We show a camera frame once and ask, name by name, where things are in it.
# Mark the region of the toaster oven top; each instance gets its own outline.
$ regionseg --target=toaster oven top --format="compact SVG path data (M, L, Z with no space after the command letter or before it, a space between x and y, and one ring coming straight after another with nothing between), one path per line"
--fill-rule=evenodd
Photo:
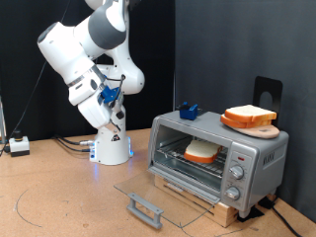
M226 126L220 121L220 115L212 112L206 112L198 116L195 120L187 120L180 118L180 112L174 111L160 116L161 119L166 119L171 122L176 122L185 126L189 126L196 130L205 131L214 135L226 138L231 141L239 141L244 144L249 144L259 149L266 149L273 143L284 139L287 133L281 131L279 136L272 139L262 139L242 134Z

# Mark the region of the oven rack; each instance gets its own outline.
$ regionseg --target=oven rack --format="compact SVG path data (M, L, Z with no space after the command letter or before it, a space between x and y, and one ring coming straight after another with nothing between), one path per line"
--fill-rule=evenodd
M174 158L178 161L186 163L187 165L193 166L197 169L207 172L207 174L222 179L228 149L223 148L223 150L218 153L217 158L212 163L199 163L189 161L184 157L184 154L190 142L191 140L184 139L180 142L174 142L171 145L163 146L159 148L157 151L164 154L166 158L167 156L170 158Z

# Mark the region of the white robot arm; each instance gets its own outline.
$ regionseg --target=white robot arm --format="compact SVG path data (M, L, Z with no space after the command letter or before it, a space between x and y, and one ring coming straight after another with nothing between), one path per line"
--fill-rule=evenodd
M123 80L121 91L134 94L144 86L144 76L128 52L124 20L128 22L128 1L126 5L124 0L87 0L87 3L93 7L102 5L76 27L51 25L39 36L38 45L68 85L70 103L78 106L91 126L97 129L105 126L118 133L119 127L111 117L115 112L122 119L122 96L118 97L119 88L115 87ZM100 70L92 60L103 53L111 56L115 65L100 65Z

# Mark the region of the gray bracket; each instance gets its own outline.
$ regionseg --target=gray bracket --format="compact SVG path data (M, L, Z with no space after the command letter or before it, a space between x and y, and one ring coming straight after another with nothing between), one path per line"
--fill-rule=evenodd
M130 197L130 204L127 206L127 209L129 209L134 215L136 215L138 218L145 221L147 224L150 224L151 226L155 227L156 229L160 229L162 227L162 223L160 222L160 214L164 212L163 209L153 205L152 203L148 202L147 200L141 198L135 193L130 193L128 195ZM136 208L136 203L139 203L143 206L145 206L147 209L150 209L152 212L154 212L154 218L150 218L148 215L140 211Z

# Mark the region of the black backdrop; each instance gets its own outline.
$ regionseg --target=black backdrop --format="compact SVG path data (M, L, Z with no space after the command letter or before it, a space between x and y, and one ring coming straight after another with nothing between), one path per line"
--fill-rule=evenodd
M44 58L37 38L60 21L68 0L1 1L0 82L7 132L17 124L38 80ZM76 26L91 15L84 0L72 0L63 24ZM145 75L144 89L124 97L126 129L151 127L152 120L172 110L174 80L174 1L146 0L130 13L130 55ZM112 63L106 56L98 63ZM47 65L20 128L30 140L93 134L68 87Z
M282 81L278 126L289 143L278 194L314 221L315 12L316 1L176 1L177 104L223 114L252 104L257 76Z

